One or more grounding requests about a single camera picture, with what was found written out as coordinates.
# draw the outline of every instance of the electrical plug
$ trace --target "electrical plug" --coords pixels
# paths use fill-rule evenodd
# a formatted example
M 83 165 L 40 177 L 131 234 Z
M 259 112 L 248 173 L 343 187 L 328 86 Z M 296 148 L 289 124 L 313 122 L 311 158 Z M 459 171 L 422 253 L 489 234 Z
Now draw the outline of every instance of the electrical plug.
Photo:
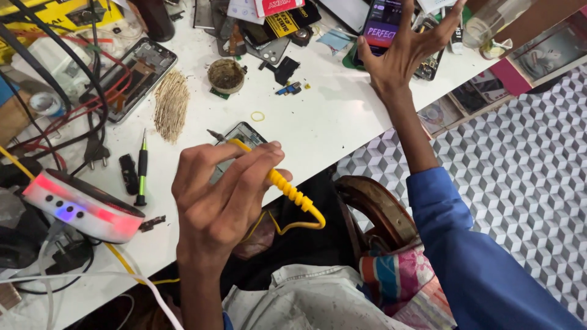
M 59 249 L 53 254 L 56 264 L 47 268 L 47 275 L 64 274 L 81 268 L 92 254 L 92 246 L 87 241 L 70 241 L 66 246 L 57 241 L 55 245 Z
M 90 161 L 88 166 L 94 170 L 94 161 L 102 160 L 102 166 L 108 166 L 108 158 L 110 157 L 110 150 L 103 144 L 100 145 L 98 134 L 92 134 L 87 137 L 86 152 L 83 154 L 84 161 Z

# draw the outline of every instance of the blue shirt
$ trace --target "blue shirt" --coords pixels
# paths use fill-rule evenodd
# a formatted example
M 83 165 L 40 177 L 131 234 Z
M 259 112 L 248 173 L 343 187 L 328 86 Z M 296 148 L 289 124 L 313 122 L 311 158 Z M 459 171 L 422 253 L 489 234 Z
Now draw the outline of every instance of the blue shirt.
M 473 218 L 442 167 L 407 178 L 414 222 L 460 329 L 584 329 Z

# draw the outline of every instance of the cube pattern tile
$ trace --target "cube pattern tile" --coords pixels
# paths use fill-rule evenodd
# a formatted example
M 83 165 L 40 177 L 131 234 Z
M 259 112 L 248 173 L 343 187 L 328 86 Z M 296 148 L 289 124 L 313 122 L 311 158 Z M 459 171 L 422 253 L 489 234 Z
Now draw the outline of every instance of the cube pattern tile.
M 549 92 L 522 95 L 430 142 L 489 235 L 569 312 L 587 325 L 587 69 Z M 335 179 L 363 175 L 411 214 L 410 175 L 391 129 L 338 163 Z M 352 210 L 361 228 L 372 225 Z

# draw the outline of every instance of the green screwdriver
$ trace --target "green screwdriver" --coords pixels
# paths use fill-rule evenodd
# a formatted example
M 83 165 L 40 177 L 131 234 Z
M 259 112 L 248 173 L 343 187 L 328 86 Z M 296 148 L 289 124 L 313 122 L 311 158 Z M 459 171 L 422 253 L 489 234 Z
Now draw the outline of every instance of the green screwdriver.
M 145 206 L 145 180 L 147 179 L 147 129 L 143 132 L 143 145 L 139 151 L 139 194 L 134 206 Z

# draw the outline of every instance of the hand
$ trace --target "hand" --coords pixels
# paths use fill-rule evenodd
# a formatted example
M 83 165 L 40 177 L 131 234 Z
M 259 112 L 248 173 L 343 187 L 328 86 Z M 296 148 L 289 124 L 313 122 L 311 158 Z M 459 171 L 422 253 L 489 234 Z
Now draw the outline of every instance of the hand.
M 266 175 L 285 157 L 279 142 L 246 153 L 238 146 L 204 144 L 181 152 L 171 192 L 179 213 L 177 261 L 200 274 L 220 276 L 232 249 L 261 212 Z M 237 158 L 215 184 L 216 165 Z M 279 171 L 288 181 L 292 175 Z
M 450 41 L 461 21 L 466 2 L 459 0 L 439 26 L 424 33 L 416 33 L 411 30 L 414 0 L 402 0 L 399 30 L 382 56 L 373 55 L 365 37 L 359 37 L 359 58 L 371 75 L 373 87 L 380 97 L 387 93 L 409 92 L 410 79 L 422 60 L 443 49 Z

